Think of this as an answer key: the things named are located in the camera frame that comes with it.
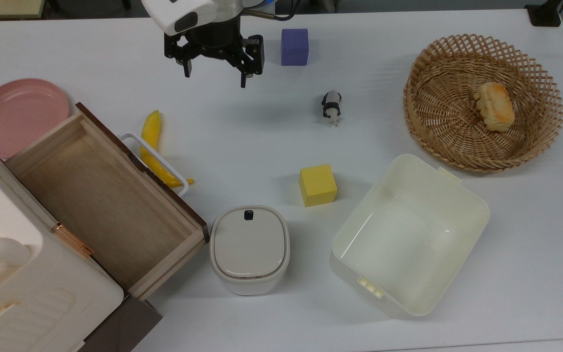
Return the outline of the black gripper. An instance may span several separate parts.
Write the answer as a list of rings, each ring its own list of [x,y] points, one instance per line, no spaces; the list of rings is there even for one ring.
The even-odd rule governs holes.
[[[192,73],[192,59],[202,54],[236,63],[240,71],[240,87],[246,88],[248,78],[263,73],[264,38],[255,34],[242,39],[240,19],[211,22],[185,32],[186,45],[180,46],[181,34],[164,34],[164,55],[182,66],[185,77]]]

